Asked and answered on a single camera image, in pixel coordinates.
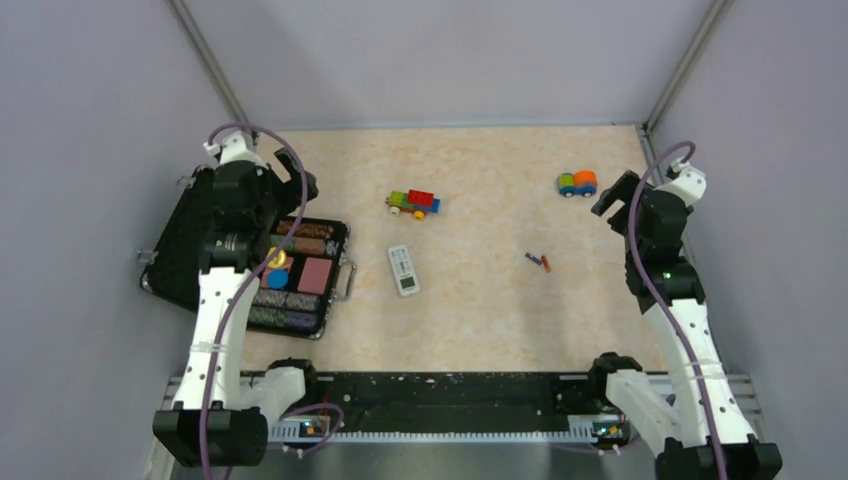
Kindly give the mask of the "blue battery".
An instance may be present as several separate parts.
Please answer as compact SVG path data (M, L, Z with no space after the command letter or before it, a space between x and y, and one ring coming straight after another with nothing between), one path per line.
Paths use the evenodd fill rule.
M537 265L540 265L540 266L541 266L541 265L543 265L543 262L542 262L542 260L541 260L540 258L537 258L536 256L532 255L532 254L531 254L531 253L529 253L529 252L526 252L526 253L525 253L525 257L526 257L527 259L529 259L530 261L534 262L534 263L535 263L535 264L537 264Z

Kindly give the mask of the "white remote control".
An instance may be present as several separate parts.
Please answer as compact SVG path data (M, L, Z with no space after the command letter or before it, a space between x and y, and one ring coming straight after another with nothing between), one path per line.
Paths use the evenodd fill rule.
M409 297L420 292L420 281L412 263L406 245L397 245L388 249L388 258L395 278L398 292Z

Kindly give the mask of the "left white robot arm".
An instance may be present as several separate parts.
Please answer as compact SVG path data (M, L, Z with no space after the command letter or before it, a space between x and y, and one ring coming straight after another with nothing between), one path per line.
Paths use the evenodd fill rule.
M246 122L216 128L204 144L217 159L212 220L198 254L196 321L187 365L170 407L153 418L153 433L184 467L202 470L256 466L270 428L291 407L308 413L320 386L303 363L286 360L242 389L247 320L260 275L289 243L270 241L280 215L300 224L314 198L315 178L275 132Z

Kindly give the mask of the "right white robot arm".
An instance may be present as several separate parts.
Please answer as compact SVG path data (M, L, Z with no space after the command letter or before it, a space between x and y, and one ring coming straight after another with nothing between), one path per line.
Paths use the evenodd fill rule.
M589 404L620 410L655 457L658 479L774 479L783 467L779 448L759 438L743 413L720 360L708 320L706 295L682 254L682 234L706 189L704 174L688 163L670 168L661 187L626 171L592 208L625 240L625 277L665 358L673 399L658 393L631 357L598 357L586 385Z

